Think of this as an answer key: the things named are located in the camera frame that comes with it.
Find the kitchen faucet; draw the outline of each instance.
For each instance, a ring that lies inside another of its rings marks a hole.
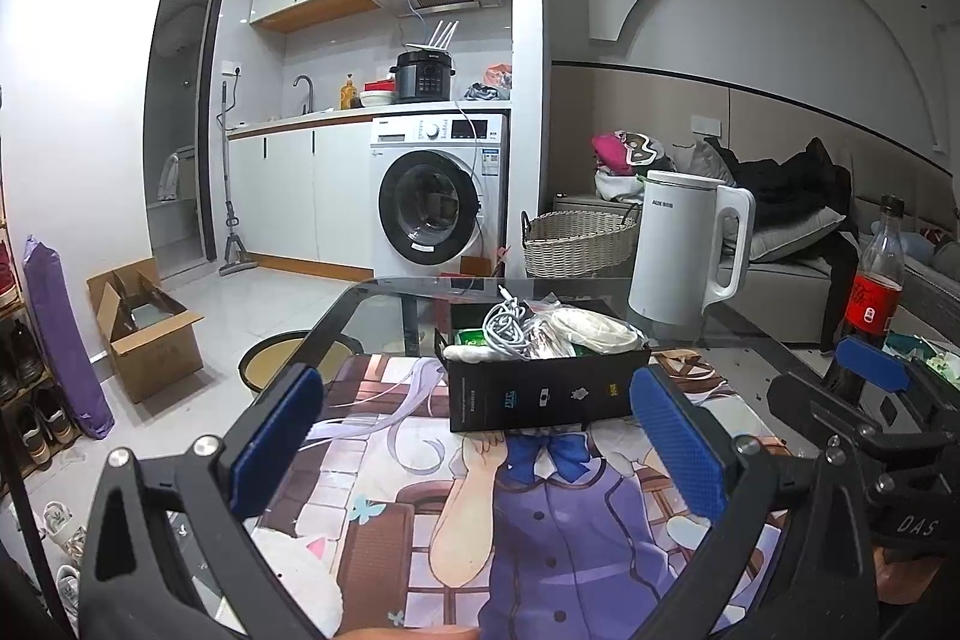
[[[310,97],[306,107],[304,108],[304,114],[309,115],[311,112],[313,112],[313,80],[306,76],[306,74],[301,74],[294,80],[294,87],[299,85],[299,81],[301,81],[301,79],[305,79],[306,84],[310,86]]]

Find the wicker basket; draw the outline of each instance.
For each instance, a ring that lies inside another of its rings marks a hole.
[[[637,208],[637,219],[632,211]],[[640,235],[640,205],[626,215],[564,211],[523,221],[523,255],[532,277],[579,277],[630,258]]]

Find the kettle handle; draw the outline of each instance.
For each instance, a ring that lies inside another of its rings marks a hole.
[[[722,302],[731,298],[747,276],[747,266],[750,263],[750,241],[754,237],[754,213],[757,211],[757,202],[754,195],[744,188],[728,188],[726,185],[717,186],[716,212],[713,216],[713,242],[710,249],[709,269],[707,270],[707,291],[704,292],[703,309],[713,302]],[[720,266],[720,250],[723,247],[723,219],[728,215],[736,215],[739,221],[736,230],[736,252],[733,254],[733,271],[730,283],[720,285],[717,280],[717,269]]]

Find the shoe rack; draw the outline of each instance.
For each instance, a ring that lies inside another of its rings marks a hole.
[[[68,442],[61,443],[56,441],[56,437],[48,437],[47,448],[50,451],[50,458],[42,465],[35,463],[35,461],[30,458],[30,453],[28,453],[17,432],[16,413],[21,410],[23,405],[30,404],[35,389],[42,386],[42,384],[56,386],[56,381],[53,373],[50,371],[50,363],[45,355],[43,355],[43,347],[37,338],[37,330],[35,330],[34,324],[30,319],[30,313],[27,311],[23,296],[23,286],[16,270],[16,263],[13,261],[14,258],[16,258],[16,256],[14,256],[16,249],[10,242],[10,233],[7,230],[7,207],[3,198],[2,175],[0,175],[0,242],[6,244],[10,271],[11,274],[13,274],[13,282],[16,286],[16,298],[8,302],[6,306],[0,308],[0,333],[2,334],[0,338],[3,338],[6,342],[13,331],[14,325],[16,325],[16,319],[21,319],[21,322],[30,329],[34,337],[34,343],[37,345],[37,351],[40,353],[40,360],[43,362],[43,372],[37,381],[27,384],[27,386],[21,384],[21,388],[16,392],[16,395],[13,395],[13,397],[0,404],[0,499],[8,493],[11,494],[13,506],[16,508],[16,514],[23,520],[23,523],[20,524],[20,536],[23,537],[27,554],[34,567],[34,574],[37,577],[37,583],[43,594],[43,600],[47,605],[47,610],[54,622],[61,628],[64,637],[73,637],[73,629],[70,627],[69,619],[66,617],[64,605],[61,603],[59,592],[56,590],[53,573],[50,571],[47,557],[43,552],[40,533],[37,531],[37,525],[32,523],[32,517],[34,516],[32,515],[30,497],[27,495],[27,487],[24,485],[23,480],[27,475],[34,472],[35,469],[49,469],[53,464],[54,456],[64,450],[64,448],[70,447],[80,435],[80,430],[71,419],[73,426],[72,437]],[[64,406],[64,411],[69,416],[70,413],[66,406]]]
[[[30,457],[30,453],[24,446],[16,427],[16,415],[20,412],[21,408],[23,408],[23,405],[29,405],[32,402],[34,392],[39,389],[40,386],[50,386],[56,389],[56,381],[54,380],[53,372],[50,371],[49,362],[47,362],[45,355],[43,355],[40,339],[37,338],[37,330],[35,330],[30,318],[30,313],[27,310],[26,301],[23,296],[23,287],[21,286],[17,273],[16,264],[13,263],[15,251],[13,244],[10,242],[10,234],[8,234],[7,230],[7,210],[4,206],[2,180],[0,180],[0,242],[3,242],[3,244],[7,246],[8,258],[10,258],[11,261],[11,273],[13,273],[13,280],[16,283],[16,299],[7,306],[0,308],[0,343],[3,344],[3,349],[7,351],[8,355],[13,355],[10,336],[14,325],[16,325],[16,321],[19,320],[30,330],[37,345],[37,350],[40,351],[40,360],[43,362],[42,375],[29,384],[19,383],[18,378],[20,389],[16,392],[16,395],[4,402],[0,402],[0,418],[2,418],[3,426],[7,430],[11,445],[13,445],[13,456],[16,458],[20,477],[23,479],[23,477],[27,477],[27,475],[30,475],[37,469],[49,469],[53,463],[54,456],[64,450],[64,448],[70,447],[70,445],[76,441],[79,436],[79,430],[77,429],[77,425],[73,424],[73,437],[66,444],[58,442],[56,437],[47,437],[47,447],[50,450],[50,458],[43,464],[37,464]],[[62,403],[64,404],[64,411],[69,416],[66,403]],[[0,465],[0,499],[3,499],[3,497],[8,494],[8,491],[10,491],[7,476],[3,474],[3,472],[2,466]]]

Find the kitchen countertop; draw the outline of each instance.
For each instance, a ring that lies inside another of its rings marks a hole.
[[[337,112],[312,112],[309,115],[299,115],[294,118],[284,118],[280,121],[258,122],[257,124],[237,125],[227,129],[230,139],[258,137],[264,134],[275,134],[280,131],[292,131],[301,128],[318,128],[325,125],[350,124],[351,122],[367,122],[380,115],[432,115],[438,113],[456,113],[460,110],[477,114],[481,112],[498,113],[510,111],[510,101],[467,101],[465,98],[453,101],[424,101],[418,104],[390,104],[385,107],[363,107],[361,109],[347,109]]]

